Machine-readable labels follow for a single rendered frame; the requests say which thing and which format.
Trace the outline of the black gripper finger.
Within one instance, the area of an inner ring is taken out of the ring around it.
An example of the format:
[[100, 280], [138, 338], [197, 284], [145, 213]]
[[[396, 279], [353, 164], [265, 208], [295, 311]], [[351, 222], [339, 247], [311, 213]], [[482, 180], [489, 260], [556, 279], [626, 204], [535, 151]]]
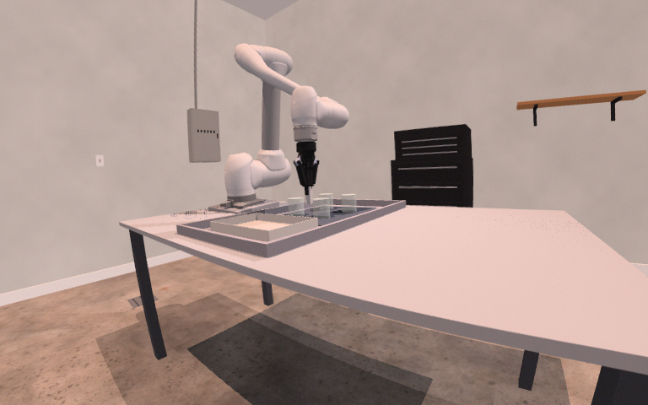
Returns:
[[310, 157], [306, 157], [306, 167], [302, 165], [301, 158], [294, 161], [300, 184], [305, 187], [305, 204], [311, 204], [311, 183], [310, 183]]
[[320, 163], [319, 160], [316, 160], [316, 159], [314, 160], [314, 157], [310, 157], [309, 172], [310, 172], [310, 186], [311, 186], [311, 203], [313, 203], [312, 202], [312, 199], [313, 199], [312, 187], [314, 186], [314, 184], [316, 184], [316, 174], [317, 174], [317, 168], [318, 168], [319, 163]]

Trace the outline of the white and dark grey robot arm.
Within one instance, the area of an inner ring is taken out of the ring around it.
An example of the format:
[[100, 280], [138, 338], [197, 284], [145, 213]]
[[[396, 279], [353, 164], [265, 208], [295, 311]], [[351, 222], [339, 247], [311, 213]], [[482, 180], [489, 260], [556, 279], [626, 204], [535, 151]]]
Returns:
[[265, 202], [256, 197], [255, 189], [276, 186], [290, 177], [290, 163], [279, 149], [281, 90], [292, 95], [295, 142], [315, 142], [317, 127], [344, 127], [349, 113], [337, 102], [318, 97], [312, 87], [299, 86], [285, 78], [293, 62], [284, 51], [239, 44], [234, 56], [243, 69], [262, 80], [262, 149], [256, 160], [246, 153], [230, 155], [224, 169], [227, 201], [220, 203], [220, 207], [241, 209]]

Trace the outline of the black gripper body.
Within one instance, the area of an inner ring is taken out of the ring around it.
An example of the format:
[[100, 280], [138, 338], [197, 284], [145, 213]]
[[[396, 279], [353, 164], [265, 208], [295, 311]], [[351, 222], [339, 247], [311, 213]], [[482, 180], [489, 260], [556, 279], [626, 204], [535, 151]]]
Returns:
[[[298, 154], [298, 158], [300, 156], [301, 162], [303, 166], [306, 166], [306, 157], [310, 157], [310, 166], [311, 166], [311, 157], [314, 157], [314, 160], [316, 158], [315, 152], [316, 152], [316, 142], [299, 142], [296, 144], [296, 151]], [[314, 153], [313, 153], [314, 152]]]

